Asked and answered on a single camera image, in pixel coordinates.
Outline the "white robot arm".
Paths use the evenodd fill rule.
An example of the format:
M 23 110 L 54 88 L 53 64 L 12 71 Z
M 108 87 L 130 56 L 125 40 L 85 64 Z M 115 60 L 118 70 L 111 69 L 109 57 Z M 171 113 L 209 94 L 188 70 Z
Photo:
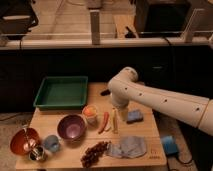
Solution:
M 115 75 L 108 89 L 116 108 L 126 108 L 134 101 L 213 136 L 213 99 L 139 84 L 138 73 L 131 67 Z

